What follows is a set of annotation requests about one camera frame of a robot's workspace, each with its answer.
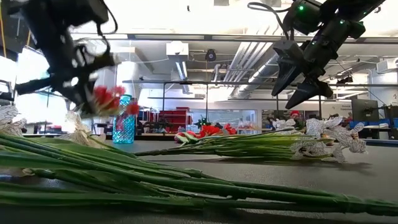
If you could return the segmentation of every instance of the metal frame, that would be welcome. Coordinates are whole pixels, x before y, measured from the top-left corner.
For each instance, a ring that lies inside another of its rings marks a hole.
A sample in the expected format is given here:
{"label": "metal frame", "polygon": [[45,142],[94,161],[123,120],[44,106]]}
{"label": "metal frame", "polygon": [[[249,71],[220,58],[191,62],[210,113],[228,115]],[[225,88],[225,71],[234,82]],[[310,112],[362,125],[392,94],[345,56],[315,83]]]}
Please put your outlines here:
{"label": "metal frame", "polygon": [[[132,83],[132,80],[125,80],[123,83]],[[134,80],[134,84],[139,83],[151,83],[151,84],[180,84],[180,85],[261,85],[273,87],[274,84],[271,83],[257,83],[257,82],[207,82],[207,81],[165,81],[165,80]],[[386,88],[396,88],[398,84],[329,84],[329,86],[337,87],[386,87]]]}
{"label": "metal frame", "polygon": [[[94,33],[74,33],[79,35],[93,35]],[[281,35],[244,35],[244,34],[127,34],[126,39],[109,40],[181,40],[181,41],[224,41],[224,42],[277,42],[284,40]],[[311,40],[312,37],[295,37],[299,43]],[[360,37],[358,39],[348,38],[345,44],[398,44],[397,37]]]}

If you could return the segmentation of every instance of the table surface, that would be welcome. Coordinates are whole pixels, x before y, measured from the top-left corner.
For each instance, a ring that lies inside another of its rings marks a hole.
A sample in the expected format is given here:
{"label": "table surface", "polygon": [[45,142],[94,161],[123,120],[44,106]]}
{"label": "table surface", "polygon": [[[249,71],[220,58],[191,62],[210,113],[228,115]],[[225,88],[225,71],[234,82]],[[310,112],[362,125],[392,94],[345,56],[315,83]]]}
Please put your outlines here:
{"label": "table surface", "polygon": [[[172,142],[136,141],[133,145],[118,145],[130,152],[163,149],[175,146]],[[200,169],[203,172],[224,178],[322,189],[330,192],[398,201],[398,148],[368,147],[369,154],[345,152],[346,164],[297,164],[294,166],[270,166],[261,162],[248,164],[244,161],[230,163],[218,156],[157,156],[145,159],[173,166]],[[60,185],[56,180],[32,180],[31,177],[2,180],[40,185]],[[228,213],[205,211],[200,214],[142,213],[123,208],[20,208],[0,207],[1,223],[59,223],[59,224],[155,224],[155,223],[305,223],[305,224],[352,224],[352,223],[398,223],[396,217],[377,217],[367,214],[296,213],[258,210],[237,210]]]}

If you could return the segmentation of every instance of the ceiling light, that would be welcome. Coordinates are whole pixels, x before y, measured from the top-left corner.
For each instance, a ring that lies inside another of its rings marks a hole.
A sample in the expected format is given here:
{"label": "ceiling light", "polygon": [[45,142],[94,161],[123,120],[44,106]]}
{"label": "ceiling light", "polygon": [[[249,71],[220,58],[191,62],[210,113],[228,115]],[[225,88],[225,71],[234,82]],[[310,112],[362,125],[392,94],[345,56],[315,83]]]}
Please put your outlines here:
{"label": "ceiling light", "polygon": [[[73,40],[79,39],[102,39],[102,37],[98,36],[97,34],[70,34]],[[108,34],[105,35],[107,39],[125,39],[128,40],[127,34]]]}

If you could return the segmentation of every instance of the ceiling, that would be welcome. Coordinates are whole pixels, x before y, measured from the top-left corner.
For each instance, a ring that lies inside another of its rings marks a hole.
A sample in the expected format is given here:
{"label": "ceiling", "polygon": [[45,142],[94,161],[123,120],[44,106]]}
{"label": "ceiling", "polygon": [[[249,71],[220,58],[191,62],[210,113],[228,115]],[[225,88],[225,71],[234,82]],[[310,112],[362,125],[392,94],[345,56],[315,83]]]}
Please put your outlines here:
{"label": "ceiling", "polygon": [[[228,7],[216,7],[213,5],[214,0],[105,1],[116,16],[119,23],[118,33],[120,34],[281,35],[282,33],[274,15],[247,9],[247,3],[251,2],[248,0],[230,0]],[[281,0],[281,8],[289,7],[291,2],[291,0]],[[187,6],[190,6],[190,12],[187,11]],[[364,19],[367,31],[363,36],[397,36],[398,30],[395,24],[391,22],[396,18],[396,7],[398,7],[398,1],[387,0],[381,6],[381,12],[368,15]],[[148,13],[157,16],[151,17],[148,16]],[[217,19],[214,19],[214,16],[204,16],[204,14],[217,16]],[[111,30],[113,23],[109,22],[103,27],[104,30]],[[73,32],[87,34],[94,33],[95,30],[95,26],[88,24],[76,28]],[[166,54],[166,44],[170,41],[110,40],[109,42],[113,50],[118,49],[117,52],[123,60],[140,63],[142,71],[144,71],[140,74],[140,77],[145,80],[170,80],[173,72],[177,71],[175,62],[169,60]],[[94,40],[94,43],[101,45],[101,42],[97,40]],[[214,79],[212,70],[216,64],[231,65],[239,47],[242,46],[240,42],[186,41],[185,43],[188,44],[189,48],[189,60],[186,61],[187,77],[189,80],[201,81]],[[216,62],[205,62],[205,52],[208,49],[215,50],[217,54]],[[245,62],[248,62],[252,54],[253,52],[248,53]],[[374,68],[376,66],[374,62],[378,61],[380,57],[398,57],[398,45],[345,44],[339,49],[338,54],[340,55],[338,58],[340,64],[331,61],[325,67],[326,74],[320,78],[321,80],[328,81],[330,77],[349,68],[355,68],[355,72]],[[265,54],[251,64],[248,69],[259,69],[264,64],[264,60],[266,60]],[[248,81],[253,73],[254,71],[247,72],[242,77],[241,82]],[[301,82],[301,78],[298,77],[296,82]],[[273,82],[273,80],[270,78],[266,82]],[[144,88],[162,88],[162,85],[145,84]],[[269,88],[260,86],[258,90]]]}
{"label": "ceiling", "polygon": [[[140,52],[140,60],[151,68],[152,73],[146,74],[144,78],[148,80],[169,80],[172,70],[177,70],[173,61],[167,60],[166,43],[170,41],[151,41],[151,40],[110,40],[112,47],[135,47]],[[187,42],[190,50],[190,60],[187,61],[188,78],[192,80],[206,80],[205,69],[208,69],[208,79],[211,70],[217,63],[230,65],[239,42]],[[208,49],[215,49],[217,54],[216,62],[205,62],[205,52]],[[361,64],[368,64],[375,67],[375,64],[354,62],[360,60],[375,60],[377,57],[396,56],[398,57],[398,45],[391,44],[345,44],[338,51],[341,65],[331,61],[331,65],[326,68],[325,76],[336,75],[344,69],[349,69]],[[131,54],[123,54],[123,60],[131,60]],[[248,73],[246,79],[254,72]]]}

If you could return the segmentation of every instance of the red flower petal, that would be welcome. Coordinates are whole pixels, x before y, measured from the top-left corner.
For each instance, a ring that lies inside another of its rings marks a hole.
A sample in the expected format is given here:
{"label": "red flower petal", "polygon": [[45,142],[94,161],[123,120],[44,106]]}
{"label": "red flower petal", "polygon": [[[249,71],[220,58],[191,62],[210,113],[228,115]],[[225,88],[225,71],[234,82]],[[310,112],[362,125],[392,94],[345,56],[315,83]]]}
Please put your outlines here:
{"label": "red flower petal", "polygon": [[126,113],[127,114],[138,114],[139,113],[139,105],[137,105],[136,103],[131,103],[131,104],[127,105]]}
{"label": "red flower petal", "polygon": [[125,94],[126,90],[124,89],[123,86],[115,86],[115,87],[113,87],[113,88],[111,89],[111,92],[112,92],[113,94],[115,94],[115,95],[121,96],[121,95]]}
{"label": "red flower petal", "polygon": [[112,102],[112,100],[113,100],[113,95],[112,95],[112,93],[110,93],[110,92],[106,92],[106,93],[102,96],[102,98],[97,98],[97,99],[98,99],[98,103],[99,103],[100,105],[103,105],[104,103]]}
{"label": "red flower petal", "polygon": [[106,86],[97,86],[94,88],[94,95],[96,98],[103,98],[106,93]]}
{"label": "red flower petal", "polygon": [[117,109],[120,105],[120,98],[115,97],[113,100],[105,107],[105,109]]}

